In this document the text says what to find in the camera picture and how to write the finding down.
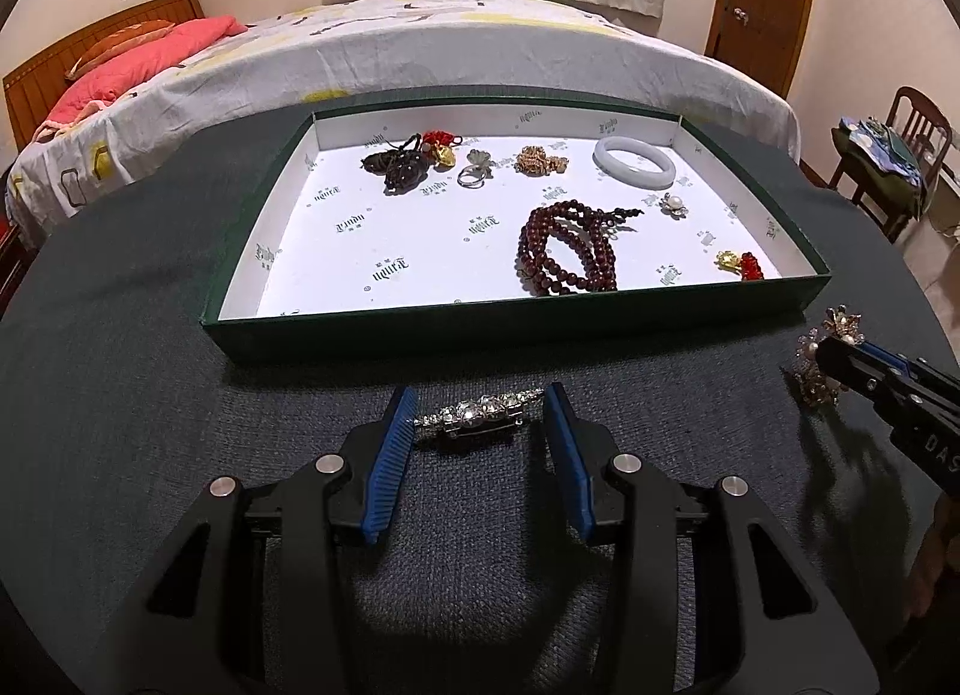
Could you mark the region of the person's hand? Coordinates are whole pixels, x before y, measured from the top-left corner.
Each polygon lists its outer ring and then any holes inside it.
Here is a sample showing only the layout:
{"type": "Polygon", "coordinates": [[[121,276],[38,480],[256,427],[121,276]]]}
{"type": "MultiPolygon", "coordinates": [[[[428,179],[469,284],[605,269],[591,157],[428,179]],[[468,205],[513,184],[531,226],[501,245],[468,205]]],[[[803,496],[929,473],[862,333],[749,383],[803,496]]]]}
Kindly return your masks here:
{"type": "Polygon", "coordinates": [[[935,585],[947,568],[958,568],[957,500],[942,493],[934,505],[934,518],[911,565],[905,591],[903,619],[923,617],[934,599],[935,585]]]}

